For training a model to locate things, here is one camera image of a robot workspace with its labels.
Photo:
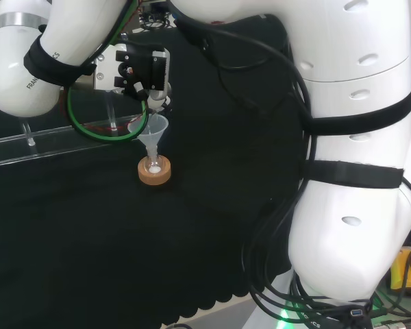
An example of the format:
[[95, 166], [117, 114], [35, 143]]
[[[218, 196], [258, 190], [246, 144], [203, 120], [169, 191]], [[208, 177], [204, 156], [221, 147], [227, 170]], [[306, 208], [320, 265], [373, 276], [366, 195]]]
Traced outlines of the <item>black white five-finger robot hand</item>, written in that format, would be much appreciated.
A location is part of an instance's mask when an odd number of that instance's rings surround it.
[[170, 101], [170, 61], [170, 52], [162, 45], [110, 45], [95, 60], [94, 89], [145, 101], [152, 113], [161, 112]]

